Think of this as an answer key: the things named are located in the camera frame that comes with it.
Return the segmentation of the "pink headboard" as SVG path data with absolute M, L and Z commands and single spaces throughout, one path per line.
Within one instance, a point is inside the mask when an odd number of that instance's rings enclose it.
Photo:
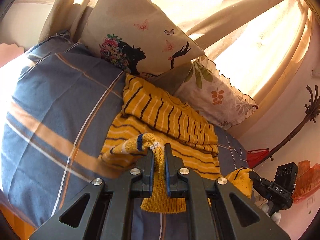
M 17 44 L 0 44 L 0 67 L 24 53 L 24 48 Z

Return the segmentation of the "white leaf print pillow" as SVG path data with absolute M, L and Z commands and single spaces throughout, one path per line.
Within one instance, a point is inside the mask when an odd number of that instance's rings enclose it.
M 191 68 L 174 96 L 225 130 L 242 123 L 257 109 L 257 103 L 231 85 L 220 74 L 216 64 L 202 56 L 191 62 Z

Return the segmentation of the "orange leaf wall decoration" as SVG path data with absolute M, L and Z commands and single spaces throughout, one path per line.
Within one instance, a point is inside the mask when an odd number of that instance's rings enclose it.
M 309 160 L 298 163 L 298 173 L 296 178 L 296 187 L 292 198 L 295 204 L 311 197 L 319 190 L 320 165 L 315 163 L 311 166 Z

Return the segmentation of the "yellow striped knit sweater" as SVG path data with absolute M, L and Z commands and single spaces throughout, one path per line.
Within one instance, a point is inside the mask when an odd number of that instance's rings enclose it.
M 165 188 L 166 144 L 173 156 L 201 177 L 215 180 L 222 176 L 214 126 L 187 103 L 127 74 L 123 106 L 108 130 L 100 158 L 108 167 L 123 172 L 151 150 L 155 155 L 154 186 L 151 198 L 144 199 L 140 207 L 153 213 L 182 213 L 185 200 L 169 198 Z

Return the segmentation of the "red cloth bag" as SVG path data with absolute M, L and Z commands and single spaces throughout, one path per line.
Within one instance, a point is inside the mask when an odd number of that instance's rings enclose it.
M 259 165 L 269 153 L 269 148 L 246 151 L 249 168 Z

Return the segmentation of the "beige window curtain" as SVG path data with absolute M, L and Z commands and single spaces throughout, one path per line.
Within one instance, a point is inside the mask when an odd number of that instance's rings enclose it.
M 202 56 L 212 60 L 231 85 L 257 103 L 258 109 L 249 118 L 227 129 L 237 138 L 258 124 L 279 100 L 310 46 L 313 19 L 304 0 L 150 1 L 204 51 Z M 56 0 L 40 40 L 68 30 L 71 39 L 80 42 L 97 2 Z M 141 77 L 175 93 L 194 60 L 159 76 Z

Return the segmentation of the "blue plaid bed cover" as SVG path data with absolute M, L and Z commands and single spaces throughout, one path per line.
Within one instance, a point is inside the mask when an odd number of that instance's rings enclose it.
M 94 178 L 109 181 L 129 170 L 100 158 L 123 106 L 127 74 L 66 35 L 2 67 L 2 188 L 22 219 L 39 227 Z M 251 197 L 245 150 L 212 125 L 221 175 Z

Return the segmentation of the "beige woman print pillow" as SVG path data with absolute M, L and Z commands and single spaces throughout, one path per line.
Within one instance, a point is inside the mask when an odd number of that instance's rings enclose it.
M 133 75 L 159 76 L 204 55 L 150 0 L 98 0 L 80 42 Z

